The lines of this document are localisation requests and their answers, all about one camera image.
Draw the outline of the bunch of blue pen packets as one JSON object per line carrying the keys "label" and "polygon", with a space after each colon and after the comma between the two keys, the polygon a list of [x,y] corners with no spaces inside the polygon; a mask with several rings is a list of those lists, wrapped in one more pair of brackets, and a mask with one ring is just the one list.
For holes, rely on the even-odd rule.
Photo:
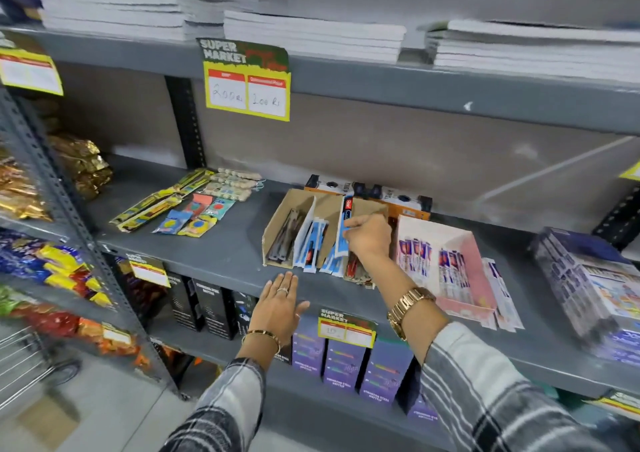
{"label": "bunch of blue pen packets", "polygon": [[302,246],[294,251],[294,267],[302,269],[304,273],[320,272],[344,278],[348,257],[338,255],[336,238],[333,238],[333,243],[327,247],[328,252],[323,253],[325,244],[329,243],[329,236],[330,222],[315,217],[308,227]]}

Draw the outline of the pile of red orange packets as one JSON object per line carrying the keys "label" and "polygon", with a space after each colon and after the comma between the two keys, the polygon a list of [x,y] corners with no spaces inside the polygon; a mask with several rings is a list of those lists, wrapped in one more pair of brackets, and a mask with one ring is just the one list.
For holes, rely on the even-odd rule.
{"label": "pile of red orange packets", "polygon": [[134,358],[132,365],[142,372],[151,371],[150,360],[141,351],[135,337],[131,346],[103,339],[99,321],[82,318],[15,292],[0,285],[0,318],[21,319],[37,331],[58,338],[81,339],[91,343],[101,355]]}

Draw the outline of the person's left hand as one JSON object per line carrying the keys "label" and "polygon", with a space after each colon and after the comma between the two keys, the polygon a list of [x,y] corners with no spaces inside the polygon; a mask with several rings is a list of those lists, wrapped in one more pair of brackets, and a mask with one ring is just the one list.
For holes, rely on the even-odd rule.
{"label": "person's left hand", "polygon": [[269,297],[253,310],[249,330],[267,330],[276,334],[282,345],[288,344],[300,320],[294,318],[294,307],[298,301],[298,277],[291,272],[291,287],[286,298],[278,297],[278,276],[271,287]]}

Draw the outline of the loose white purple pen packets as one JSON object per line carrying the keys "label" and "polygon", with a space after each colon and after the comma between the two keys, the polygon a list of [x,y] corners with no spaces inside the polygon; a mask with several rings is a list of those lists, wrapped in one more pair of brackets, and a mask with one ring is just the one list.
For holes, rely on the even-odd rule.
{"label": "loose white purple pen packets", "polygon": [[488,278],[497,303],[495,318],[498,327],[514,333],[517,330],[524,330],[522,320],[516,310],[515,303],[508,291],[506,282],[497,268],[496,262],[486,257],[483,257],[481,260],[483,262],[484,273]]}

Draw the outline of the grey metal shelf rack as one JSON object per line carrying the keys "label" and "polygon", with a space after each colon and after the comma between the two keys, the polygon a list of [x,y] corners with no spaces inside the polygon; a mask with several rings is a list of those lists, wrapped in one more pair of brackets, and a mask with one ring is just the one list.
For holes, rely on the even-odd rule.
{"label": "grey metal shelf rack", "polygon": [[[173,78],[183,85],[177,96],[184,98],[185,109],[190,115],[197,115],[189,88],[190,81],[197,77],[200,51],[190,44],[71,34],[28,25],[2,30],[26,37],[27,42],[61,62]],[[183,170],[119,155],[115,156],[115,162],[116,172],[122,175],[115,185],[123,190],[123,196],[108,195],[104,202],[99,200],[88,207],[90,221],[97,224],[97,242],[102,253],[114,255],[131,250],[155,256],[166,262],[169,270],[187,277],[244,293],[260,290],[260,283],[271,269],[262,265],[259,249],[268,213],[275,212],[292,185],[268,181],[257,196],[241,204],[229,223],[223,223],[219,237],[206,236],[203,243],[179,243],[172,250],[161,246],[150,230],[125,236],[107,229],[107,209],[132,201],[134,189],[158,188],[160,182]],[[433,217],[436,222],[474,233],[481,254],[496,260],[517,310],[523,311],[525,329],[515,333],[487,330],[468,320],[480,337],[535,381],[589,398],[608,398],[619,392],[624,398],[640,400],[640,367],[600,359],[580,347],[568,318],[529,253],[532,232],[438,212]],[[309,439],[311,445],[322,450],[349,448],[332,447],[329,438],[350,440],[355,443],[353,450],[361,451],[365,444],[370,444],[374,452],[382,452],[383,446],[391,445],[393,440],[402,443],[404,452],[452,449],[451,441],[436,426],[428,425],[423,432],[412,428],[398,405],[392,408],[366,405],[364,400],[358,401],[355,395],[345,392],[323,395],[319,383],[311,383],[285,365],[276,366],[269,384],[275,392],[274,399],[267,400],[267,425],[290,438],[301,434],[302,439]]]}

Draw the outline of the stack of wrapped printed boxes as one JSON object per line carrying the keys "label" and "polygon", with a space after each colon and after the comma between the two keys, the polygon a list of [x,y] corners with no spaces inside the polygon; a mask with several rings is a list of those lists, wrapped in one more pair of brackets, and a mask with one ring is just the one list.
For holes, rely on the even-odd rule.
{"label": "stack of wrapped printed boxes", "polygon": [[545,227],[529,248],[582,348],[640,368],[640,270],[591,234]]}

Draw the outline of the gold wrist watch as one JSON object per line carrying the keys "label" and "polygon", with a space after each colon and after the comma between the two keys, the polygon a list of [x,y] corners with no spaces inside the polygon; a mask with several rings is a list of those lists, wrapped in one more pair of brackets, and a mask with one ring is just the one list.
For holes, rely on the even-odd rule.
{"label": "gold wrist watch", "polygon": [[403,321],[408,311],[418,302],[426,300],[436,302],[436,296],[425,287],[414,287],[406,292],[387,312],[387,320],[397,337],[406,342]]}

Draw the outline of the person's left forearm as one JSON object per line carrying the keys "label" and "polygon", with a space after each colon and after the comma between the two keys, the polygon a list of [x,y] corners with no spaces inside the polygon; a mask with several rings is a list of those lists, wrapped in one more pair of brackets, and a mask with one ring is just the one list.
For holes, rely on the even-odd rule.
{"label": "person's left forearm", "polygon": [[266,367],[276,351],[269,337],[250,335],[158,452],[248,452],[262,420]]}

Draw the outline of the pink display box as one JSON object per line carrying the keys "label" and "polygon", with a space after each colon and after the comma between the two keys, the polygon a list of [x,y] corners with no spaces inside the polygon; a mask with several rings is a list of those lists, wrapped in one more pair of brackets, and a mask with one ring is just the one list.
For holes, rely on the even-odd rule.
{"label": "pink display box", "polygon": [[431,277],[426,288],[436,296],[438,306],[449,315],[476,321],[484,328],[497,330],[498,324],[495,318],[497,303],[484,273],[481,254],[471,231],[402,215],[397,219],[395,234],[395,259],[397,241],[400,238],[424,239],[438,247],[460,252],[474,303],[466,304],[441,296],[436,290],[438,284],[436,277]]}

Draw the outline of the person's right forearm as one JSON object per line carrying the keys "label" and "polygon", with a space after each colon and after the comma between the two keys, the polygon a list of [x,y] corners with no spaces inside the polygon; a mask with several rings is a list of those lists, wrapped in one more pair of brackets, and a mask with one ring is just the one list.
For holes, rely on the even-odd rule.
{"label": "person's right forearm", "polygon": [[[388,310],[416,287],[390,258],[367,272]],[[403,330],[421,365],[421,394],[458,452],[612,452],[504,354],[450,321],[436,302],[416,303]]]}

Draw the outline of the blue pen packet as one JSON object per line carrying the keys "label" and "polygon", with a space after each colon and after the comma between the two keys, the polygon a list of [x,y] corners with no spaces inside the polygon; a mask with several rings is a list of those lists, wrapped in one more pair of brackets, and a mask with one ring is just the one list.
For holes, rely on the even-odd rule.
{"label": "blue pen packet", "polygon": [[337,236],[335,238],[334,245],[334,257],[336,259],[340,257],[347,257],[349,254],[349,244],[346,238],[344,237],[344,232],[347,230],[346,222],[351,219],[351,214],[353,212],[353,195],[347,194],[343,196],[342,203],[340,205],[338,226],[337,226]]}

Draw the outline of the black bottle box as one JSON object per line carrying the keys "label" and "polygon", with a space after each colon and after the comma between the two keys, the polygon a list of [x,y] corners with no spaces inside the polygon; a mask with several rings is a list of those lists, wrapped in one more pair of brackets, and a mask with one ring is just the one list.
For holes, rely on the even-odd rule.
{"label": "black bottle box", "polygon": [[259,302],[259,298],[250,294],[244,294],[237,291],[231,291],[231,295],[234,302],[234,309],[236,312],[236,324],[237,329],[244,337],[249,330],[250,321],[252,318],[253,310],[256,304]]}
{"label": "black bottle box", "polygon": [[169,271],[167,277],[170,283],[168,295],[173,318],[178,325],[200,332],[204,327],[205,319],[190,279]]}
{"label": "black bottle box", "polygon": [[232,291],[225,287],[191,279],[210,334],[233,340],[236,336],[236,311]]}

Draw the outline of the yellow green strip packets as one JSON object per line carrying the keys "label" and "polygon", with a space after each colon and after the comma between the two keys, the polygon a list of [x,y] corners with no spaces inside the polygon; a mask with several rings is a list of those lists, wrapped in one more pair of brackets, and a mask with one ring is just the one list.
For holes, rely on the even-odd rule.
{"label": "yellow green strip packets", "polygon": [[215,174],[215,171],[208,168],[196,169],[182,177],[180,181],[172,186],[150,194],[124,210],[124,212],[116,215],[109,221],[109,224],[112,224],[121,232],[133,232],[180,205],[187,196],[207,185]]}

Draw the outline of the pile of blue yellow packets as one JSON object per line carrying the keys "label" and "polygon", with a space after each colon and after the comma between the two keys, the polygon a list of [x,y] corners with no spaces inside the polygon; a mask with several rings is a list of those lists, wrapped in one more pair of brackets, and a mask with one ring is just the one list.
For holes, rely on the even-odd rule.
{"label": "pile of blue yellow packets", "polygon": [[104,308],[113,303],[79,252],[0,228],[0,272],[73,292]]}

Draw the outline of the brown cardboard display box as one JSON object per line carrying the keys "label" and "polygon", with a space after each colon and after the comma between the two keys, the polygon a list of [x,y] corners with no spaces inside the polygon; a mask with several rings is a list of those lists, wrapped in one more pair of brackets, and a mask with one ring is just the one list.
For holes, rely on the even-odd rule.
{"label": "brown cardboard display box", "polygon": [[[270,221],[266,225],[262,234],[261,254],[264,266],[270,265],[286,270],[294,269],[294,251],[299,250],[308,231],[310,223],[315,217],[326,219],[330,222],[329,243],[325,244],[323,253],[328,252],[327,247],[333,243],[333,238],[337,236],[337,226],[340,212],[340,205],[343,196],[336,194],[323,194],[305,189],[289,189],[283,200],[276,207]],[[303,212],[303,220],[298,227],[298,234],[294,240],[292,257],[282,264],[267,261],[267,253],[276,239],[280,228],[285,222],[291,209],[298,209]]]}

